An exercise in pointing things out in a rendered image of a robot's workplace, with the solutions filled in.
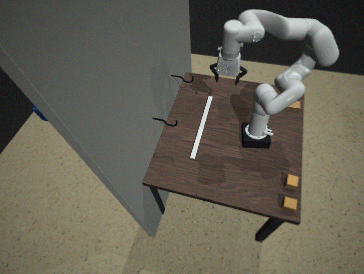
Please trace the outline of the white long bar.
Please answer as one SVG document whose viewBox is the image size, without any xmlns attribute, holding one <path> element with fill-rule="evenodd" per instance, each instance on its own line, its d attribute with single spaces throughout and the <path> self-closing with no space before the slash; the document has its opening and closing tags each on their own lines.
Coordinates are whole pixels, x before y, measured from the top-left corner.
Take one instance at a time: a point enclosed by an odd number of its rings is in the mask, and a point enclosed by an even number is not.
<svg viewBox="0 0 364 274">
<path fill-rule="evenodd" d="M 199 143 L 200 143 L 200 139 L 201 139 L 201 136 L 202 136 L 202 133 L 203 133 L 203 129 L 204 129 L 204 126 L 205 126 L 205 122 L 206 122 L 206 119 L 207 119 L 207 115 L 208 115 L 208 112 L 209 112 L 211 101 L 212 101 L 212 96 L 208 96 L 207 103 L 206 103 L 206 106 L 205 106 L 205 109 L 204 109 L 204 112 L 203 112 L 203 116 L 202 116 L 202 119 L 201 119 L 201 122 L 200 122 L 200 126 L 199 126 L 199 129 L 198 129 L 198 132 L 197 132 L 197 136 L 196 136 L 196 139 L 195 139 L 195 142 L 194 142 L 194 145 L 193 145 L 193 149 L 192 149 L 192 152 L 191 152 L 191 155 L 190 155 L 190 159 L 195 159 L 195 157 L 196 157 L 196 153 L 197 153 L 198 146 L 199 146 Z"/>
</svg>

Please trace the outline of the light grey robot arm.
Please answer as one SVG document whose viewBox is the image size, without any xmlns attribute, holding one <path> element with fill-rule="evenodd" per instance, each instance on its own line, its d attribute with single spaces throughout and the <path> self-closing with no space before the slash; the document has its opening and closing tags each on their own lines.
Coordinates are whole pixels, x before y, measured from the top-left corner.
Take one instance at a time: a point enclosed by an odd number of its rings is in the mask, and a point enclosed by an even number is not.
<svg viewBox="0 0 364 274">
<path fill-rule="evenodd" d="M 245 133 L 257 140 L 273 136 L 272 130 L 267 128 L 269 116 L 281 112 L 303 96 L 305 86 L 300 81 L 312 72 L 315 63 L 328 67 L 339 56 L 331 30 L 318 20 L 286 18 L 265 10 L 247 10 L 239 15 L 238 20 L 227 21 L 223 26 L 222 47 L 218 47 L 218 51 L 224 58 L 234 59 L 239 51 L 242 52 L 243 43 L 259 42 L 265 31 L 281 41 L 303 41 L 305 44 L 300 58 L 274 80 L 281 94 L 278 95 L 266 83 L 255 89 L 250 123 Z"/>
</svg>

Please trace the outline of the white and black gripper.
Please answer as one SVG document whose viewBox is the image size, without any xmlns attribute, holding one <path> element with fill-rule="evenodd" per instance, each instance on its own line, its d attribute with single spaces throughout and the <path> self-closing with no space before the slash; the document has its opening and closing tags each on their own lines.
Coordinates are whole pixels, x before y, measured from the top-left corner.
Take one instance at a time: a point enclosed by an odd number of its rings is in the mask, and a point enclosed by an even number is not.
<svg viewBox="0 0 364 274">
<path fill-rule="evenodd" d="M 237 85 L 237 83 L 239 83 L 239 79 L 243 77 L 248 71 L 244 67 L 240 66 L 240 64 L 241 64 L 240 52 L 238 57 L 234 59 L 224 58 L 220 52 L 217 63 L 211 64 L 209 68 L 214 73 L 216 82 L 218 82 L 219 75 L 225 75 L 225 76 L 237 77 L 235 82 L 235 85 Z M 214 67 L 217 68 L 215 69 Z M 240 70 L 242 71 L 242 73 L 239 72 Z"/>
</svg>

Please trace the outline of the grey wall panel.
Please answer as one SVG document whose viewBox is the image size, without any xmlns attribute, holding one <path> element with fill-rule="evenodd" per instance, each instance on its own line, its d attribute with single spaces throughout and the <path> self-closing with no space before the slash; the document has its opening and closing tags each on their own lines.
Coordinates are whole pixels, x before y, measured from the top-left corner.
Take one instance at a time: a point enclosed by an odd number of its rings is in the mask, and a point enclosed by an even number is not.
<svg viewBox="0 0 364 274">
<path fill-rule="evenodd" d="M 155 238 L 162 212 L 142 182 L 172 75 L 192 73 L 189 0 L 0 0 L 0 67 Z"/>
</svg>

